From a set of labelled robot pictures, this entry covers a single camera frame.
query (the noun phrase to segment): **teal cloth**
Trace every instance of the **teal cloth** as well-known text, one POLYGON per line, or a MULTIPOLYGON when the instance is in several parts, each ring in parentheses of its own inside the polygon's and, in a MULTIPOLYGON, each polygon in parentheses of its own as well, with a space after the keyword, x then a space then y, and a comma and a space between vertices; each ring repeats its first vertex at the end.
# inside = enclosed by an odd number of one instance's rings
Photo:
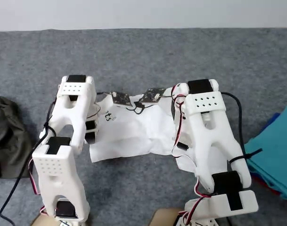
POLYGON ((287 199, 287 107, 261 134, 245 144, 246 153, 259 148, 263 151, 247 161, 250 171, 287 199))

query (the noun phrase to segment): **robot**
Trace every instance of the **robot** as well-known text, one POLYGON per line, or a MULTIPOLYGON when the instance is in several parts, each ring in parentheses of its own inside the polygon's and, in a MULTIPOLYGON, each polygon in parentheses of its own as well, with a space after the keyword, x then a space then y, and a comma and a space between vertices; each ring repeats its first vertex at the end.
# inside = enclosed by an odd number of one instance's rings
MULTIPOLYGON (((106 95, 97 103, 92 77, 64 76, 48 129, 40 134, 45 138, 32 154, 44 203, 41 212, 68 225, 84 226, 90 212, 74 158, 84 142, 94 143, 99 115, 114 105, 132 106, 127 94, 106 95), (56 136, 65 125, 73 126, 72 137, 56 136)), ((255 194, 248 189, 251 176, 245 155, 231 131, 217 81, 204 79, 149 89, 135 103, 142 109, 156 104, 173 117, 176 138, 172 155, 178 167, 197 177, 195 193, 199 198, 185 204, 176 225, 217 226, 215 218, 258 211, 255 194), (199 184, 207 194, 198 191, 199 184)))

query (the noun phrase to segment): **dark green bag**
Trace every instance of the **dark green bag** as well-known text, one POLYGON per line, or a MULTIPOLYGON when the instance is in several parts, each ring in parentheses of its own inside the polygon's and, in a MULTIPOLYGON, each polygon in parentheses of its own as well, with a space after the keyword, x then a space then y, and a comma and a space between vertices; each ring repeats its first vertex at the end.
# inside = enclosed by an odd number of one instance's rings
MULTIPOLYGON (((0 178, 16 178, 32 149, 13 101, 0 97, 0 178)), ((23 177, 29 176, 25 170, 23 177)))

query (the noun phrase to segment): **white wall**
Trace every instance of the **white wall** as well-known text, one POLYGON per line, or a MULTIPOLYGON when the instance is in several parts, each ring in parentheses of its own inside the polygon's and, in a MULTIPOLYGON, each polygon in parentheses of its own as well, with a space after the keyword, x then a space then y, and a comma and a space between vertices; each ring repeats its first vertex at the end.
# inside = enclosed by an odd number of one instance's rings
POLYGON ((0 31, 287 27, 287 0, 0 0, 0 31))

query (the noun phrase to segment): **cardboard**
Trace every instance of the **cardboard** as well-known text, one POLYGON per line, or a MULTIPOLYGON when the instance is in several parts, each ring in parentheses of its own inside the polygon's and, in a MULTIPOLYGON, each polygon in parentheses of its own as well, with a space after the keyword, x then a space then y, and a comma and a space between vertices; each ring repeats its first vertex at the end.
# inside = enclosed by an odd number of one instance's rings
POLYGON ((148 226, 174 226, 178 212, 182 209, 158 209, 148 226))
POLYGON ((31 226, 60 226, 60 224, 61 222, 56 221, 53 217, 40 214, 31 223, 31 226))
MULTIPOLYGON (((174 226, 178 212, 182 209, 170 208, 170 209, 158 209, 149 223, 148 226, 174 226)), ((31 226, 62 226, 61 222, 56 221, 53 217, 49 217, 43 214, 32 222, 31 226)))

